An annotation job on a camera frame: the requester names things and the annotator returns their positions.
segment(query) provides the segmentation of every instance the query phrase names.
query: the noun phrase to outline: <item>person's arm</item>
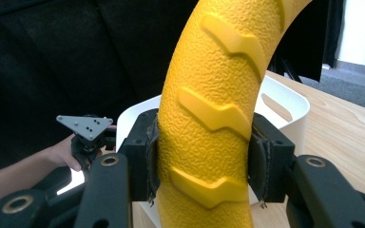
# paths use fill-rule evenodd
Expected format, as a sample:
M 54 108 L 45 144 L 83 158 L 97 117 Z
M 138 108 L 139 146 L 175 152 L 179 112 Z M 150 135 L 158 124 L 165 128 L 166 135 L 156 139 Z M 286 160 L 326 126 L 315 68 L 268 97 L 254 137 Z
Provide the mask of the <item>person's arm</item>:
M 75 171 L 80 171 L 81 165 L 72 157 L 70 151 L 72 137 L 73 135 L 52 147 L 1 169 L 0 199 L 10 193 L 31 188 L 58 167 L 67 165 Z

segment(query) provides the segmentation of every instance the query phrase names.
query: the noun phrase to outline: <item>yellow tread pattern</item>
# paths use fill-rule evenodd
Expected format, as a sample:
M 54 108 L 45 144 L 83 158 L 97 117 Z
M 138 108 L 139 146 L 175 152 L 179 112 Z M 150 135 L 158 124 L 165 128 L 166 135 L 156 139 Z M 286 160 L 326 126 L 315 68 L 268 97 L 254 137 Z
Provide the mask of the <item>yellow tread pattern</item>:
M 163 227 L 251 227 L 247 150 L 266 66 L 309 0 L 200 0 L 159 109 Z
M 242 111 L 233 104 L 219 106 L 204 99 L 186 87 L 180 87 L 179 103 L 204 124 L 209 130 L 215 131 L 230 128 L 250 140 L 251 124 Z

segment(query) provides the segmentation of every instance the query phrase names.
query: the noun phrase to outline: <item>white wall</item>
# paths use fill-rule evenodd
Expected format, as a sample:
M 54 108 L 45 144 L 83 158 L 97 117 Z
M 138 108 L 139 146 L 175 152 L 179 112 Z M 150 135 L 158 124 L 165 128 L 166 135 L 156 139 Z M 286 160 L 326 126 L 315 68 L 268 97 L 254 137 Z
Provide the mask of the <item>white wall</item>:
M 365 66 L 365 0 L 345 0 L 337 59 Z

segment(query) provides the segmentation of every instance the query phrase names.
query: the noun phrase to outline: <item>black curtain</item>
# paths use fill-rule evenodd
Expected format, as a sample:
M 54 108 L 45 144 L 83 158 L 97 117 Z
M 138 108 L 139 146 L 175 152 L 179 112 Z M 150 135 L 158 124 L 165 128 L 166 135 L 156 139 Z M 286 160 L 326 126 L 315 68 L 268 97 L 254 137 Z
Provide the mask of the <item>black curtain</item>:
M 287 29 L 268 67 L 319 81 L 322 64 L 334 66 L 343 0 L 314 0 Z
M 159 95 L 197 0 L 0 1 L 0 168 Z

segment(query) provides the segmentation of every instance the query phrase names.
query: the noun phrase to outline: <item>screw hole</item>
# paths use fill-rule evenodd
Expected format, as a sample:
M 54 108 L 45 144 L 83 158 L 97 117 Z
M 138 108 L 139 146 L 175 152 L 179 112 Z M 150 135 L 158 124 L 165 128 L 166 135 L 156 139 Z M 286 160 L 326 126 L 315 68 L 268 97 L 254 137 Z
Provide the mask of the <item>screw hole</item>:
M 8 201 L 2 208 L 2 212 L 5 214 L 14 214 L 23 211 L 33 201 L 33 197 L 30 195 L 16 197 Z
M 355 228 L 365 228 L 365 224 L 360 221 L 352 221 L 352 226 Z
M 306 162 L 314 167 L 322 168 L 325 167 L 325 162 L 319 158 L 309 157 L 306 159 Z
M 275 143 L 275 144 L 283 144 L 282 141 L 273 141 L 273 143 Z
M 109 223 L 106 219 L 100 219 L 94 222 L 93 228 L 106 228 L 108 227 Z
M 118 163 L 119 160 L 120 159 L 118 157 L 111 156 L 111 157 L 107 157 L 107 158 L 103 159 L 101 164 L 102 164 L 102 166 L 111 166 L 111 165 Z
M 141 143 L 142 142 L 142 140 L 134 140 L 134 141 L 132 141 L 133 143 L 135 143 L 135 144 L 139 144 L 139 143 Z

